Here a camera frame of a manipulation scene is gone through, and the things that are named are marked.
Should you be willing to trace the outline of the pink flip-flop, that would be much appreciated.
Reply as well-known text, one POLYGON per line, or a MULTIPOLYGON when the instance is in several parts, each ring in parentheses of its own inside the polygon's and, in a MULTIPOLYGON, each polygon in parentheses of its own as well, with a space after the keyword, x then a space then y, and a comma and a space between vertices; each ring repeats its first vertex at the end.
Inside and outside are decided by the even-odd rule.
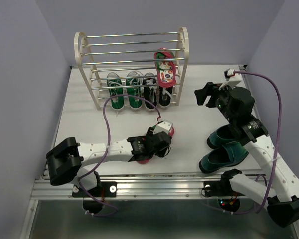
MULTIPOLYGON (((171 136, 171 137, 173 137, 174 133, 175 133, 175 130, 174 130, 174 127, 172 127, 171 130, 169 131, 168 135, 171 136)), ((147 164, 151 159, 152 159, 152 157, 148 158, 148 159, 146 159, 144 161, 138 161, 137 163, 138 164, 147 164)))
POLYGON ((163 88, 169 88, 176 84, 176 63, 173 52, 166 48, 159 48, 154 53, 155 67, 157 71, 158 85, 163 88))

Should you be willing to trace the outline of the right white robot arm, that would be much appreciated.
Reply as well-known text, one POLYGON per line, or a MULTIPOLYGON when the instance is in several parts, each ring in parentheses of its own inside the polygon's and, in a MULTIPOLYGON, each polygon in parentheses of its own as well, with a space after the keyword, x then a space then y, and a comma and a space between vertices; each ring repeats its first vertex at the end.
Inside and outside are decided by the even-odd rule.
POLYGON ((290 170, 262 122, 252 115, 255 103, 249 90, 242 87, 222 87, 208 82, 194 91, 198 105, 217 108, 228 121, 235 139, 255 159, 269 177, 267 187, 242 171, 224 172, 219 181, 207 181, 206 196, 231 196, 234 192, 264 205, 271 219, 280 227, 286 227, 299 219, 299 179, 290 170))

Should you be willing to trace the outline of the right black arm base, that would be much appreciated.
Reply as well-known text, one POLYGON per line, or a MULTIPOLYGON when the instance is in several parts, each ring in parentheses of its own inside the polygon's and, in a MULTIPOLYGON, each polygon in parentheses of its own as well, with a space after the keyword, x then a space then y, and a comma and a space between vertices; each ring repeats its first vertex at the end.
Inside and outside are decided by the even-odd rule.
POLYGON ((225 212, 235 213, 240 208, 240 194, 220 181, 205 181, 200 194, 206 198, 217 197, 220 209, 225 212))

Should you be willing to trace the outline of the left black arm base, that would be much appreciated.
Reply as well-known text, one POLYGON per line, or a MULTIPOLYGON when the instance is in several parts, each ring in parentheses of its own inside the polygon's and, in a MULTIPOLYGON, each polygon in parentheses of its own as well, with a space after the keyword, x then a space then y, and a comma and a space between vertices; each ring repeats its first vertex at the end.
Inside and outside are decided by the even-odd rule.
POLYGON ((94 173, 97 184, 90 190, 73 186, 72 197, 82 198, 82 207, 86 215, 92 217, 108 217, 117 213, 117 207, 106 202, 106 198, 115 198, 117 195, 117 182, 101 182, 98 173, 94 173))

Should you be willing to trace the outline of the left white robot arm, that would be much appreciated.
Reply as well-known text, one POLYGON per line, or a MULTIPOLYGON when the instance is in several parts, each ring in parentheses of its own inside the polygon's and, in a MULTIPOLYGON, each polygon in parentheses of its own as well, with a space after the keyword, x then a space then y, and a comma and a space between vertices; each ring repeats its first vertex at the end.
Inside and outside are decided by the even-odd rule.
POLYGON ((70 183, 78 188, 82 184, 89 196, 96 196, 101 184, 95 173, 84 176, 89 172, 87 166, 114 161, 144 162, 154 156, 163 158, 170 150, 173 135, 172 124, 162 122, 150 127, 146 135, 114 141, 110 145, 79 143, 74 137, 66 138, 46 154, 50 184, 70 183))

